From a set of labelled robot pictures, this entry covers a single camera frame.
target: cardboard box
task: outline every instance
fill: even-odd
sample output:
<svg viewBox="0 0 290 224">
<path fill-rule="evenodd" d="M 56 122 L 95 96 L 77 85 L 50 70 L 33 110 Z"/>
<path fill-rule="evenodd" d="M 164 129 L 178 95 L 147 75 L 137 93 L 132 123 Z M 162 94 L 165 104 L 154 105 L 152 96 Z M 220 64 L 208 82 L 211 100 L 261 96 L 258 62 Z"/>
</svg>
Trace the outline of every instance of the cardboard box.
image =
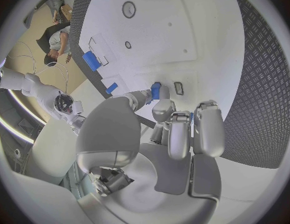
<svg viewBox="0 0 290 224">
<path fill-rule="evenodd" d="M 66 17 L 66 19 L 68 21 L 70 21 L 71 14 L 72 14 L 72 8 L 68 4 L 66 4 L 66 5 L 61 7 L 61 11 L 63 12 L 63 14 Z"/>
</svg>

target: small dark rectangle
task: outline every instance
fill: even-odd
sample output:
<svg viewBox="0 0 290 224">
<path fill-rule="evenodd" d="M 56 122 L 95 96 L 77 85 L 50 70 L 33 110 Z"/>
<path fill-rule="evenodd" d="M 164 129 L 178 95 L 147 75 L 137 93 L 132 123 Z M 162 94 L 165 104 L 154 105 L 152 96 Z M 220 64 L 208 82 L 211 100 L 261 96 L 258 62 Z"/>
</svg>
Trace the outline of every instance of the small dark rectangle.
<svg viewBox="0 0 290 224">
<path fill-rule="evenodd" d="M 181 82 L 174 82 L 175 91 L 178 95 L 183 96 L 183 87 Z"/>
</svg>

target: white robot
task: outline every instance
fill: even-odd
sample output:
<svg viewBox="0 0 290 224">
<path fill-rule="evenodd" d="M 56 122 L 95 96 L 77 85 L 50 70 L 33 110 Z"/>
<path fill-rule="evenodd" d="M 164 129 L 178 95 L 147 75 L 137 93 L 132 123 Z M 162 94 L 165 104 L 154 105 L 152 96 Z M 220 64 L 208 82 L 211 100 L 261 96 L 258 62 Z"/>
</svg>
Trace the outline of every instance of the white robot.
<svg viewBox="0 0 290 224">
<path fill-rule="evenodd" d="M 136 223 L 136 219 L 142 219 L 142 223 L 206 223 L 211 218 L 221 195 L 214 158 L 225 147 L 223 120 L 215 101 L 195 107 L 192 142 L 191 113 L 177 111 L 169 88 L 160 85 L 159 102 L 152 110 L 157 123 L 150 141 L 140 144 L 141 125 L 135 111 L 152 101 L 151 90 L 113 96 L 85 118 L 80 115 L 80 101 L 42 84 L 36 75 L 3 67 L 0 88 L 21 90 L 25 96 L 35 97 L 52 117 L 65 120 L 78 135 L 77 163 L 85 173 L 96 177 L 97 194 L 79 200 L 91 220 L 106 219 L 105 212 L 96 208 L 98 203 L 107 207 L 119 223 Z M 135 203 L 132 199 L 138 195 L 152 196 L 155 208 L 138 209 L 143 200 Z M 182 214 L 175 214 L 177 207 Z"/>
</svg>

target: person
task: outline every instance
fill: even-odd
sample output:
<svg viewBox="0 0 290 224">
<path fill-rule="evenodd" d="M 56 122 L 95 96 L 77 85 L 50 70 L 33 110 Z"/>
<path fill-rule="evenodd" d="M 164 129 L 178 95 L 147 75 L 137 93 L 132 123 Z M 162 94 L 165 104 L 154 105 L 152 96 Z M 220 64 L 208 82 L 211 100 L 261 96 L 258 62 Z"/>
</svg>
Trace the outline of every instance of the person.
<svg viewBox="0 0 290 224">
<path fill-rule="evenodd" d="M 70 45 L 68 35 L 70 32 L 70 26 L 67 26 L 56 33 L 54 33 L 49 39 L 50 51 L 44 57 L 44 64 L 47 65 L 51 62 L 57 62 L 58 57 L 64 53 L 68 53 L 66 63 L 68 63 L 72 57 L 70 52 Z"/>
</svg>

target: round fixture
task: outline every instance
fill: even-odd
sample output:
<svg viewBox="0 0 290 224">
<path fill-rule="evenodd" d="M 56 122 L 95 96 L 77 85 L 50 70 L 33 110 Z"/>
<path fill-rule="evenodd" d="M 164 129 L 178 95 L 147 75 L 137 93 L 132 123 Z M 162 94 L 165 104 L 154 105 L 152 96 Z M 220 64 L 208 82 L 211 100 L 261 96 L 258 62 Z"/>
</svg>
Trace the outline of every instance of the round fixture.
<svg viewBox="0 0 290 224">
<path fill-rule="evenodd" d="M 125 42 L 125 46 L 126 46 L 127 49 L 131 49 L 131 47 L 132 47 L 131 44 L 128 41 Z"/>
<path fill-rule="evenodd" d="M 126 1 L 122 6 L 122 13 L 126 18 L 132 18 L 136 14 L 136 6 L 132 1 Z"/>
</svg>

